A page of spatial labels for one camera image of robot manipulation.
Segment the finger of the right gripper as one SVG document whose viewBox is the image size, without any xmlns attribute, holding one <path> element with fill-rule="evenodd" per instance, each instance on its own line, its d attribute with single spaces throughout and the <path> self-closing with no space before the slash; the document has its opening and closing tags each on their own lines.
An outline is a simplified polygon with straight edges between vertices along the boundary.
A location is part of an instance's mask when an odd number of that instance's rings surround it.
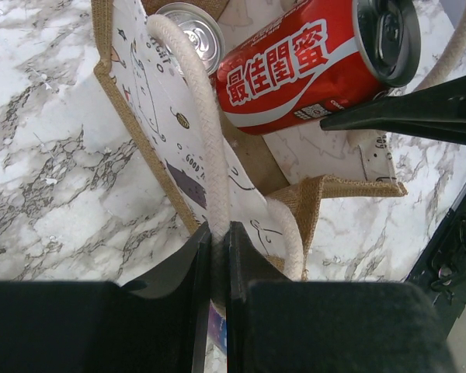
<svg viewBox="0 0 466 373">
<path fill-rule="evenodd" d="M 466 76 L 334 113 L 320 127 L 324 131 L 379 130 L 466 145 Z"/>
</svg>

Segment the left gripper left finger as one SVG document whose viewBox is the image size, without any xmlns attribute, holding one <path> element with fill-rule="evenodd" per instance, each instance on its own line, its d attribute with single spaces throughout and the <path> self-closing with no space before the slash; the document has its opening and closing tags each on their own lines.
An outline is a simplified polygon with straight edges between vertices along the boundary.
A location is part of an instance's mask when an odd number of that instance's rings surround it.
<svg viewBox="0 0 466 373">
<path fill-rule="evenodd" d="M 148 272 L 111 281 L 0 281 L 0 372 L 201 372 L 210 229 Z"/>
</svg>

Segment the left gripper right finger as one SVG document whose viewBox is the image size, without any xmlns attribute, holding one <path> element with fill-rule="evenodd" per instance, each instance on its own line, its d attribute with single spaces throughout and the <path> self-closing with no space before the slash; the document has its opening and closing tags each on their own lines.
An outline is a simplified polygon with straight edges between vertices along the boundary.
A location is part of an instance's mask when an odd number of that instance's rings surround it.
<svg viewBox="0 0 466 373">
<path fill-rule="evenodd" d="M 290 281 L 243 224 L 228 252 L 229 372 L 453 372 L 440 321 L 416 286 Z"/>
</svg>

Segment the red cola can front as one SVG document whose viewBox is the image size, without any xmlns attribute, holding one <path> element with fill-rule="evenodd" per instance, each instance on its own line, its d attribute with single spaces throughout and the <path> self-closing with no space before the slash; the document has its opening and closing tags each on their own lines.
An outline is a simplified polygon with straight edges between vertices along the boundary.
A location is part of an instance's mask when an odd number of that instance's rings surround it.
<svg viewBox="0 0 466 373">
<path fill-rule="evenodd" d="M 386 96 L 419 66 L 410 1 L 302 1 L 221 62 L 217 98 L 247 134 L 268 134 Z"/>
</svg>

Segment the red cola can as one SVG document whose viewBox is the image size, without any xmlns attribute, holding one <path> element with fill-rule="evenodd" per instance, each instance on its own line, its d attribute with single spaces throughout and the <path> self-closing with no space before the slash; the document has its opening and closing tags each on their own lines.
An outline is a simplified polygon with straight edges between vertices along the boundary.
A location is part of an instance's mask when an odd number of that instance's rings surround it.
<svg viewBox="0 0 466 373">
<path fill-rule="evenodd" d="M 200 7 L 185 2 L 163 5 L 156 12 L 170 18 L 188 37 L 211 77 L 224 58 L 226 47 L 217 22 Z"/>
<path fill-rule="evenodd" d="M 268 134 L 386 96 L 419 66 L 410 1 L 302 1 L 221 62 L 217 98 L 247 134 Z"/>
</svg>

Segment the jute canvas tote bag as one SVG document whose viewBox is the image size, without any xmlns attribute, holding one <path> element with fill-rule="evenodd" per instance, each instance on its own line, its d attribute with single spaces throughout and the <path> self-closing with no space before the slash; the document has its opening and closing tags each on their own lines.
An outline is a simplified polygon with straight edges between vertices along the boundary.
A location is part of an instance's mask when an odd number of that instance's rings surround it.
<svg viewBox="0 0 466 373">
<path fill-rule="evenodd" d="M 158 3 L 94 1 L 94 73 L 189 232 L 207 219 L 203 134 L 186 81 L 146 34 Z M 389 134 L 371 143 L 310 125 L 259 138 L 221 120 L 229 217 L 304 280 L 403 281 L 461 197 L 466 145 Z"/>
</svg>

